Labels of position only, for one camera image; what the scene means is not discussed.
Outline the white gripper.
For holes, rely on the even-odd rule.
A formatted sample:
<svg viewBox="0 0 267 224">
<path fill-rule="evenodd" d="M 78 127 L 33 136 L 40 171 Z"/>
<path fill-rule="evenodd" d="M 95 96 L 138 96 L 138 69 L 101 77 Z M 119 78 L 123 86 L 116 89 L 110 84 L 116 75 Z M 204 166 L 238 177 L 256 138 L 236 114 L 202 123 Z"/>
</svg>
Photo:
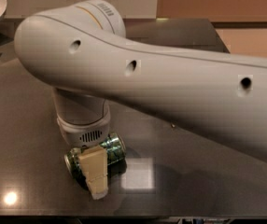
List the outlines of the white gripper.
<svg viewBox="0 0 267 224">
<path fill-rule="evenodd" d="M 104 198 L 108 192 L 107 154 L 100 146 L 109 134 L 110 112 L 92 123 L 72 124 L 57 117 L 57 123 L 65 142 L 71 147 L 90 147 L 79 156 L 78 162 L 86 184 L 94 200 Z"/>
</svg>

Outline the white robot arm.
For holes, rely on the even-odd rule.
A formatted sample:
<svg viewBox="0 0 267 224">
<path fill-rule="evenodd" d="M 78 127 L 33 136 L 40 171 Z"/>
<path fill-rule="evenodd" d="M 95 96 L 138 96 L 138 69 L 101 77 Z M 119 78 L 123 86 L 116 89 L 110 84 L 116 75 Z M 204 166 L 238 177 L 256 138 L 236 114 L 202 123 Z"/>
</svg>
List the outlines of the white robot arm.
<svg viewBox="0 0 267 224">
<path fill-rule="evenodd" d="M 23 67 L 53 88 L 72 147 L 90 149 L 107 136 L 116 102 L 267 161 L 267 58 L 129 40 L 104 0 L 26 18 L 14 47 Z"/>
</svg>

